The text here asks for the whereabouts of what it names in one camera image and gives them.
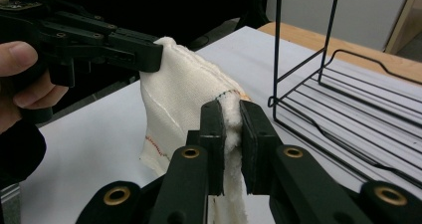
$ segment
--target fabric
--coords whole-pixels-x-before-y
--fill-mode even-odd
[[[215,64],[177,45],[163,45],[160,71],[140,73],[140,90],[147,115],[147,130],[140,159],[157,175],[166,172],[175,149],[185,145],[188,130],[200,128],[201,107],[218,100],[226,128],[224,196],[210,196],[208,223],[247,223],[242,199],[241,127],[239,100],[249,100],[238,83]]]

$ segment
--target black wire rack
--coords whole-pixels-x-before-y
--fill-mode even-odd
[[[281,0],[277,0],[273,95],[274,121],[308,147],[361,182],[390,181],[422,195],[422,94],[395,89],[381,80],[337,65],[348,54],[380,66],[415,90],[422,83],[390,72],[382,63],[347,50],[327,55],[338,0],[332,1],[323,47],[279,76]],[[279,95],[284,81],[320,58],[320,66]]]

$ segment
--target fingernail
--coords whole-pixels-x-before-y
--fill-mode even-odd
[[[9,51],[22,67],[32,66],[37,62],[37,52],[28,43],[20,42],[16,46],[9,48]]]
[[[31,94],[25,94],[25,95],[16,95],[13,98],[13,103],[20,107],[20,108],[25,108],[28,105],[31,105],[32,103],[34,103],[37,100],[37,97],[35,95],[31,95]]]

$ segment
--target folded cloth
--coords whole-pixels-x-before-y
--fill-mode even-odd
[[[160,70],[140,73],[147,129],[140,159],[158,176],[164,174],[172,153],[185,145],[188,130],[200,128],[201,107],[218,100],[226,128],[224,196],[209,196],[208,223],[247,223],[242,198],[239,100],[249,100],[238,83],[215,64],[204,60],[172,38],[163,45]]]

